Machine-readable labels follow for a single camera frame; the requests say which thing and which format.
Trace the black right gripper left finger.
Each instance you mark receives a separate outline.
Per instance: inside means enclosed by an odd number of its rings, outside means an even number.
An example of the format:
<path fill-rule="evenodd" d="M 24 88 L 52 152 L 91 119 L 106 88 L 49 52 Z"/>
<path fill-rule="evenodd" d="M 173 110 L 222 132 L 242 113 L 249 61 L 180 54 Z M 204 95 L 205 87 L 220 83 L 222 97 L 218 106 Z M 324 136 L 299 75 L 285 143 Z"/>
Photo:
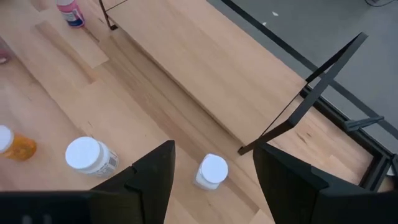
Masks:
<path fill-rule="evenodd" d="M 175 173 L 175 141 L 167 140 L 95 190 L 138 194 L 144 223 L 163 223 Z"/>

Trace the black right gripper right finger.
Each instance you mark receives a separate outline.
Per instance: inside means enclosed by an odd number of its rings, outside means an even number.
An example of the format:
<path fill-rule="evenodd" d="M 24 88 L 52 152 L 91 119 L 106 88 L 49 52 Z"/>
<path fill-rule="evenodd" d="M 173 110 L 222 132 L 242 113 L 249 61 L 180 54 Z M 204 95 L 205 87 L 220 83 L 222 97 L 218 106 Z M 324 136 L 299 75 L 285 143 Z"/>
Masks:
<path fill-rule="evenodd" d="M 340 196 L 358 186 L 320 170 L 268 143 L 252 154 L 257 178 L 276 223 L 342 223 Z"/>

